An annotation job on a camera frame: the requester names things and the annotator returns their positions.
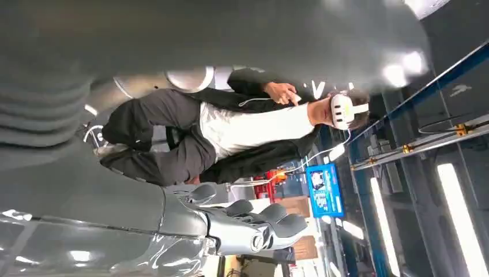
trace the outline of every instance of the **vr headset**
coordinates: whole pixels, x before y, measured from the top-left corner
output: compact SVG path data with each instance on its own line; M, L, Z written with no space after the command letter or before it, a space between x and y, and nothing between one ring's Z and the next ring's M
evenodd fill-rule
M340 130L348 130L355 114L368 111L368 103L354 106L350 97L342 91L331 98L331 113L333 115L334 127Z

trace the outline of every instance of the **dark gray pants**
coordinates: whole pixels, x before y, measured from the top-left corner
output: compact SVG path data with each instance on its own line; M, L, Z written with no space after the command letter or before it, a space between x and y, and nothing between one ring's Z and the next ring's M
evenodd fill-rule
M104 138L131 149L103 158L100 163L130 178L169 186L188 181L210 168L214 147L200 130L200 104L172 89L161 89L120 105L103 129ZM153 127L171 126L186 135L170 152L149 152Z

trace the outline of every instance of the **blue screen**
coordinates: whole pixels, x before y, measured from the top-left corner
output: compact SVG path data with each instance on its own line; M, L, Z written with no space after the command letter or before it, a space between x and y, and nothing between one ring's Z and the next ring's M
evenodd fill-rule
M306 168L313 217L344 216L340 185L333 163Z

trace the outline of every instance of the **white t-shirt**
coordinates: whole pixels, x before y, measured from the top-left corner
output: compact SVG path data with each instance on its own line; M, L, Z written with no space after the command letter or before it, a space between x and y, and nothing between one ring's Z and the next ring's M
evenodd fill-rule
M202 102L200 128L217 160L278 140L301 138L314 130L307 104L260 114L244 114Z

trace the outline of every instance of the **black jacket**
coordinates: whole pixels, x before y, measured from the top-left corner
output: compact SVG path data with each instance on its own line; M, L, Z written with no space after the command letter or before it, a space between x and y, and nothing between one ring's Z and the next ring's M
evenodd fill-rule
M303 84L281 80L269 73L259 73L251 69L236 70L230 75L228 84L234 92L206 88L195 93L193 97L218 108L241 113L265 113L290 107L277 104L272 100L255 100L240 106L240 103L253 98L269 98L268 94L263 91L263 86L271 81L294 85L298 95L302 98L299 104L316 101L310 84L304 87ZM274 141L222 159L203 172L200 175L200 181L218 184L234 182L242 177L263 174L291 160L301 159L311 151L320 128L316 126L310 134L297 140Z

